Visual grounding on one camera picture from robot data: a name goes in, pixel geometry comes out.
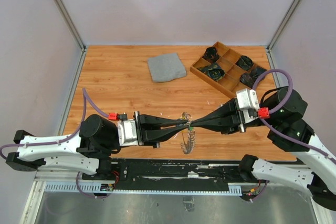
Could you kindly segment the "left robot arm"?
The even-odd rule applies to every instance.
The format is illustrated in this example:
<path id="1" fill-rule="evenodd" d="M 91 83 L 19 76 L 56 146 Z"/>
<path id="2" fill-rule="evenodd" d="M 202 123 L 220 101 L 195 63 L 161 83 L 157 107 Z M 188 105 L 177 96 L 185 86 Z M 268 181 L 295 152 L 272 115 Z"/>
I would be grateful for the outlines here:
<path id="1" fill-rule="evenodd" d="M 131 146 L 158 148 L 189 125 L 187 117 L 171 120 L 135 112 L 128 119 L 125 113 L 110 113 L 107 118 L 92 114 L 70 135 L 37 137 L 18 130 L 13 145 L 17 150 L 4 159 L 20 172 L 62 169 L 105 180 L 118 173 L 112 167 L 112 154 Z"/>

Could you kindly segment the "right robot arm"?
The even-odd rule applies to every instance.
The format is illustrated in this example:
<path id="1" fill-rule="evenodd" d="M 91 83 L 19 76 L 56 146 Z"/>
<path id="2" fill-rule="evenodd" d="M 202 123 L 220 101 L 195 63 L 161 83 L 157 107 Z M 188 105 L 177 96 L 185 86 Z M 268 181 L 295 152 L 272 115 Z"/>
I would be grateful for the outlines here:
<path id="1" fill-rule="evenodd" d="M 192 121 L 191 126 L 222 134 L 245 132 L 248 127 L 268 127 L 268 139 L 281 150 L 295 155 L 308 168 L 288 168 L 245 155 L 238 165 L 238 177 L 244 182 L 262 180 L 292 187 L 312 197 L 320 206 L 334 211 L 335 156 L 302 119 L 307 103 L 293 91 L 277 112 L 268 110 L 267 106 L 274 108 L 288 90 L 288 87 L 274 89 L 274 95 L 263 105 L 258 103 L 255 90 L 239 90 L 235 98 Z"/>

